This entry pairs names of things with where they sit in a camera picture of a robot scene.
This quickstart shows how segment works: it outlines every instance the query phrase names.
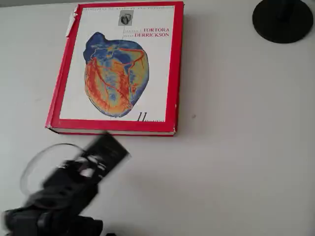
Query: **blurry black object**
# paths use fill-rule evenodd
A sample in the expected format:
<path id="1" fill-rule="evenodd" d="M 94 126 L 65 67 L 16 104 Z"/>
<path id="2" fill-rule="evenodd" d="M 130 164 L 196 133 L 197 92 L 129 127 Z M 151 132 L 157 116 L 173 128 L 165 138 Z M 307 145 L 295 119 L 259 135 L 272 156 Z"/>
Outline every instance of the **blurry black object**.
<path id="1" fill-rule="evenodd" d="M 56 168 L 23 207 L 4 213 L 8 235 L 99 236 L 103 222 L 79 214 L 98 193 L 98 183 L 127 155 L 118 141 L 104 133 L 80 156 Z"/>
<path id="2" fill-rule="evenodd" d="M 263 0 L 255 8 L 252 22 L 263 38 L 275 43 L 293 43 L 313 26 L 313 14 L 301 0 Z"/>

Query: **textbook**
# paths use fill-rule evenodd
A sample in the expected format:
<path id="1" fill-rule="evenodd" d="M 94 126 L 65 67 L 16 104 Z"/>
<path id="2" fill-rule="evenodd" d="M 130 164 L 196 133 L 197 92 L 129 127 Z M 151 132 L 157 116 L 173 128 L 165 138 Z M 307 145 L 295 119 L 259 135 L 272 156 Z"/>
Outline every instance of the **textbook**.
<path id="1" fill-rule="evenodd" d="M 45 127 L 63 134 L 173 136 L 182 1 L 79 4 Z"/>

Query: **heart illustration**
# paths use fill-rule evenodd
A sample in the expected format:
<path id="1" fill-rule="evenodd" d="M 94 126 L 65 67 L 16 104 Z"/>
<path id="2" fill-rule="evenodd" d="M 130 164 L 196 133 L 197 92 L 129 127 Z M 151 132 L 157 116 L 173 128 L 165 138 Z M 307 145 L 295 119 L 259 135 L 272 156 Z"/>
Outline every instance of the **heart illustration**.
<path id="1" fill-rule="evenodd" d="M 107 40 L 96 32 L 83 52 L 85 92 L 110 117 L 127 115 L 149 81 L 148 56 L 136 42 Z"/>

